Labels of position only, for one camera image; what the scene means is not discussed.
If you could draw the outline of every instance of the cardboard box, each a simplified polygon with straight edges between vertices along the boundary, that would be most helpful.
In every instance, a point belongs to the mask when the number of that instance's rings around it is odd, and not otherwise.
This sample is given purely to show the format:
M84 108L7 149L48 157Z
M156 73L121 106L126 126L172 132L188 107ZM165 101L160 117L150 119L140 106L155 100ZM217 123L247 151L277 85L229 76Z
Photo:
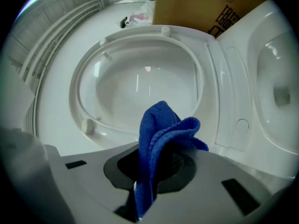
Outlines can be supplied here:
M156 0L153 24L194 28L215 37L266 0Z

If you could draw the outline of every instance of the blue cloth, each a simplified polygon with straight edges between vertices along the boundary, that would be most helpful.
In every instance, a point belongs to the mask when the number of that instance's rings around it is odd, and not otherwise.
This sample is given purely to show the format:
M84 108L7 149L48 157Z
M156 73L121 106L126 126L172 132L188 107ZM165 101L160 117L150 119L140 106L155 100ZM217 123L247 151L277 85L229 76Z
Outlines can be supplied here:
M189 117L181 121L165 101L158 102L145 112L139 131L139 176L135 189L138 217L143 217L154 202L156 190L153 190L153 185L157 163L167 142L208 151L204 142L193 137L199 128L198 119Z

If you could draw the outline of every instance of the floor drain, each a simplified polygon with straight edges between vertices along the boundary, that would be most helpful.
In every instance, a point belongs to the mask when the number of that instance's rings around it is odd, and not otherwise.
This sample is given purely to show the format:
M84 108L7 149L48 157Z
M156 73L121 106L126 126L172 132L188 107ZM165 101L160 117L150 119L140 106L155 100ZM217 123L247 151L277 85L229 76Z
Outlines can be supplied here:
M291 101L289 88L287 86L275 87L274 100L277 106L288 105Z

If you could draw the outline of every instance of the toilet rim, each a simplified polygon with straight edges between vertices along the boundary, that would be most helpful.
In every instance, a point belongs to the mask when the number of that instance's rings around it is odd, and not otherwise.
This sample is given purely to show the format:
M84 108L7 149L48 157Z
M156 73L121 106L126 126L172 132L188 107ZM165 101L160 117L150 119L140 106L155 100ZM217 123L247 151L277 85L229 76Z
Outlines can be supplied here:
M126 36L120 39L116 39L112 42L109 42L108 44L100 47L99 49L97 49L95 52L93 52L87 59L86 61L81 65L81 68L79 70L77 79L76 79L76 83L75 83L75 90L76 90L76 102L79 105L79 109L80 111L83 112L84 116L87 119L91 119L93 122L95 122L96 124L99 124L101 126L104 126L106 128L109 129L113 129L119 132L125 132L125 133L131 133L131 134L138 134L138 132L136 130L131 130L131 129L123 129L123 128L117 128L111 125L108 125L106 123L101 122L101 120L94 118L92 115L90 115L87 110L84 108L82 101L81 101L81 96L80 96L80 84L81 84L81 79L82 76L84 74L84 71L86 70L89 62L91 61L91 59L99 54L99 53L103 53L105 50L107 50L108 48L113 47L114 45L119 45L121 43L126 43L126 42L136 42L136 41L146 41L146 40L154 40L154 41L164 41L164 42L169 42L172 44L175 44L177 46L179 46L180 48L182 48L184 51L186 51L190 57L193 59L194 63L195 63L195 67L197 69L198 75L199 75L199 79L197 81L197 89L198 89L198 99L197 102L195 104L194 109L192 110L192 113L189 116L193 116L196 111L199 108L202 96L203 96L203 91L204 91L204 86L205 86L205 78L204 78L204 73L203 73L203 69L197 59L197 57L193 54L193 52L182 42L167 37L167 36L162 36L162 35L136 35L136 36Z

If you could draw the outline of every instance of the white toilet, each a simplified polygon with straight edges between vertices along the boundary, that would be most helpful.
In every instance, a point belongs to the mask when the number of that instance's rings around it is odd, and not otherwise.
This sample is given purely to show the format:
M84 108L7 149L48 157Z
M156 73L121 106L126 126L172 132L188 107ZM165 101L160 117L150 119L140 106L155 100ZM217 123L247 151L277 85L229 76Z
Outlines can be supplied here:
M69 102L88 139L138 140L145 110L165 100L196 137L240 164L292 179L299 160L298 44L266 1L217 39L190 28L126 29L93 45L73 73Z

